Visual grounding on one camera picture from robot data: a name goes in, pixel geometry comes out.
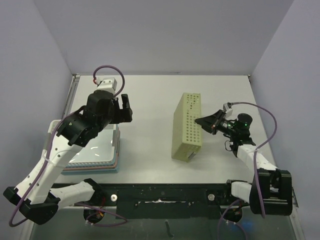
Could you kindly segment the white perforated plastic basket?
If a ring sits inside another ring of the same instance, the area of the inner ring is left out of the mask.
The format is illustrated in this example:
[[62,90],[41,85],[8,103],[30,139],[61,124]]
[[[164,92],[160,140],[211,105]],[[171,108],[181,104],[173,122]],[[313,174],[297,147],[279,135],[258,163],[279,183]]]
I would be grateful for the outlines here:
[[64,172],[115,170],[118,165],[120,130],[117,124],[109,124],[91,139],[85,147],[69,145],[63,136],[55,135],[51,150],[43,153],[44,160]]

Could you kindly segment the green perforated plastic basket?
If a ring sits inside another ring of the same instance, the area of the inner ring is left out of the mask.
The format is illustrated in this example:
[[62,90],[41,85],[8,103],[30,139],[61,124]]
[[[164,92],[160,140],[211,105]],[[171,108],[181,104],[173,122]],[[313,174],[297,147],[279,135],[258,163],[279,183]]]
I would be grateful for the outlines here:
[[189,162],[203,145],[202,128],[195,122],[202,116],[201,95],[183,93],[173,114],[171,158]]

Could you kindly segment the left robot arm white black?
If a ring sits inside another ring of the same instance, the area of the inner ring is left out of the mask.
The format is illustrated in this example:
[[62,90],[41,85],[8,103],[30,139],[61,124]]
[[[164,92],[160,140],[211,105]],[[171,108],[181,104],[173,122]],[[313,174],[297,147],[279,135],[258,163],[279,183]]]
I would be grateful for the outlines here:
[[17,186],[7,187],[3,195],[26,220],[43,225],[61,209],[82,202],[99,204],[105,193],[93,179],[67,187],[53,184],[70,160],[109,124],[130,123],[133,111],[127,94],[118,98],[106,90],[96,90],[86,105],[63,118],[53,129],[46,152],[27,177]]

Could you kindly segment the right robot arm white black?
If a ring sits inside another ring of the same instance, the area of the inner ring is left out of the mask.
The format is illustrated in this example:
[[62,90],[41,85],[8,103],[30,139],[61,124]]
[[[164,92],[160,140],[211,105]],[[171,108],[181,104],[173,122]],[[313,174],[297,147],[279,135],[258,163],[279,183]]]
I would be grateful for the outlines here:
[[228,120],[227,113],[218,110],[194,121],[209,134],[221,132],[229,138],[232,153],[254,174],[251,183],[233,180],[231,187],[222,192],[223,200],[233,205],[241,199],[257,215],[289,216],[293,210],[290,172],[277,168],[259,153],[251,138],[253,118],[249,114],[240,113],[235,120]]

